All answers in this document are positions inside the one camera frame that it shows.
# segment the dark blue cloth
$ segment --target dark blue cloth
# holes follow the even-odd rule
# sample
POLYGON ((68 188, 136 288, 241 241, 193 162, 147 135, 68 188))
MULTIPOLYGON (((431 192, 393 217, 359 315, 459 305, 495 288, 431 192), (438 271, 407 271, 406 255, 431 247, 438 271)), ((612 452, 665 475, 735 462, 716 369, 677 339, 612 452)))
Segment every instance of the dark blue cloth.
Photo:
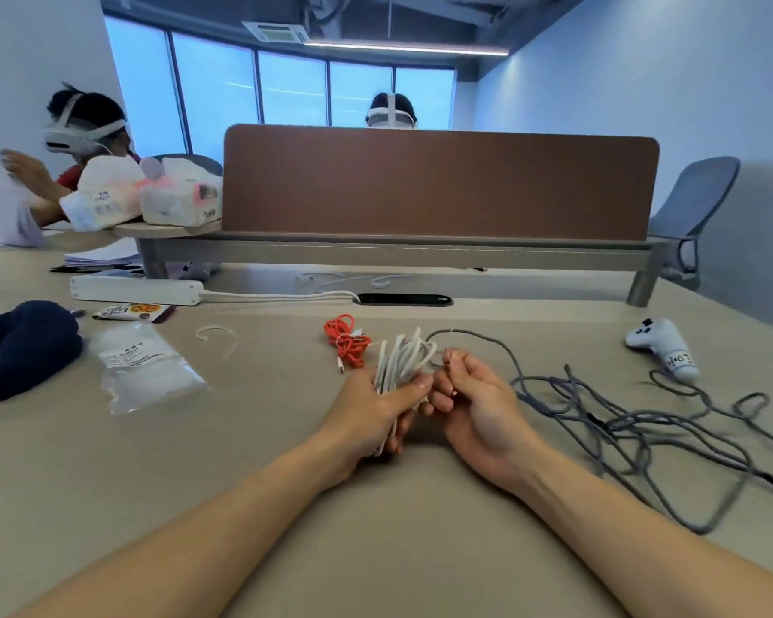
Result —
POLYGON ((0 315, 0 401, 45 382, 83 351, 72 314, 51 301, 26 301, 0 315))

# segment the window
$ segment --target window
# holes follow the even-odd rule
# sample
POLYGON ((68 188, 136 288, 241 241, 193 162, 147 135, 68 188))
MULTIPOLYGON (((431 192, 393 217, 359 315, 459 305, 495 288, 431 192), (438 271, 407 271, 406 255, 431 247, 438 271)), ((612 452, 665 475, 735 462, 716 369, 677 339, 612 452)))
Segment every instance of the window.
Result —
POLYGON ((165 32, 112 17, 106 18, 106 30, 135 151, 144 156, 184 153, 165 32))
POLYGON ((421 130, 448 130, 452 124, 455 71, 453 69, 404 69, 395 74, 396 93, 406 95, 421 130))
POLYGON ((258 123, 255 57, 245 48, 173 37, 192 146, 222 164, 227 128, 258 123))
POLYGON ((255 51, 113 17, 106 30, 142 156, 188 151, 223 163, 223 136, 236 123, 363 127, 372 98, 393 86, 419 128, 450 129, 453 69, 255 51))
POLYGON ((262 51, 258 64, 264 123, 327 125, 324 61, 262 51))
POLYGON ((372 98, 392 91, 392 67, 330 62, 332 125, 364 127, 372 98))

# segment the hand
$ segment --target hand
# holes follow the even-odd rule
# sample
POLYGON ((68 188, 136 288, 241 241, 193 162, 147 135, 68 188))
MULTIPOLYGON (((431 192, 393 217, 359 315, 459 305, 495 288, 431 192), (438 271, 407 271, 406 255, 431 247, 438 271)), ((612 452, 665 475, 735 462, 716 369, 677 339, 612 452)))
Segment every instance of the hand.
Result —
POLYGON ((545 446, 518 408, 513 389, 478 358, 447 349, 446 370, 435 372, 426 415, 437 412, 456 453, 472 469, 508 492, 521 476, 522 454, 545 446))
POLYGON ((46 165, 21 151, 3 150, 0 152, 3 168, 9 176, 20 182, 32 193, 43 199, 51 199, 54 181, 46 165))
POLYGON ((318 431, 317 438, 337 447, 343 459, 343 476, 336 483, 347 479, 361 458, 370 456, 381 445, 396 420, 398 429, 386 443, 386 450, 391 453, 403 451, 413 408, 433 385, 431 375, 419 373, 401 388, 377 394, 372 383, 374 377, 374 371, 364 369, 349 374, 318 431))

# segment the ceiling light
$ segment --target ceiling light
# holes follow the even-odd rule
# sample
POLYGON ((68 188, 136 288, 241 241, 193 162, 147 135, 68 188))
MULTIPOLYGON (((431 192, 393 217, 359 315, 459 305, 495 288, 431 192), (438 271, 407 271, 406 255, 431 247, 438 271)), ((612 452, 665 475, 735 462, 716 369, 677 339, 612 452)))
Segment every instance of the ceiling light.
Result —
POLYGON ((304 43, 309 48, 334 48, 375 50, 380 52, 415 52, 424 54, 458 54, 464 56, 509 56, 505 48, 491 48, 484 45, 453 45, 436 43, 410 43, 397 41, 330 41, 310 40, 304 43))

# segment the vr headset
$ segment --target vr headset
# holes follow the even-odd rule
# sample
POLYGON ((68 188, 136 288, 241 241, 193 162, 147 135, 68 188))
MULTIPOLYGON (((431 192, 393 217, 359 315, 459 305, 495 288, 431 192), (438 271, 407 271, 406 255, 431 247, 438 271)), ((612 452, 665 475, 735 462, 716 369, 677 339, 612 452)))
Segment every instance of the vr headset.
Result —
POLYGON ((403 110, 395 109, 395 94, 386 96, 386 108, 373 108, 367 115, 367 127, 381 127, 392 130, 414 130, 418 126, 415 118, 403 110))
POLYGON ((55 154, 71 154, 78 156, 90 156, 102 152, 110 153, 106 145, 98 142, 101 138, 114 134, 126 126, 125 119, 118 119, 103 127, 96 127, 92 130, 84 130, 79 127, 69 127, 69 119, 72 117, 72 110, 79 99, 85 93, 76 93, 66 104, 63 113, 57 123, 46 128, 43 139, 46 142, 46 148, 55 154))

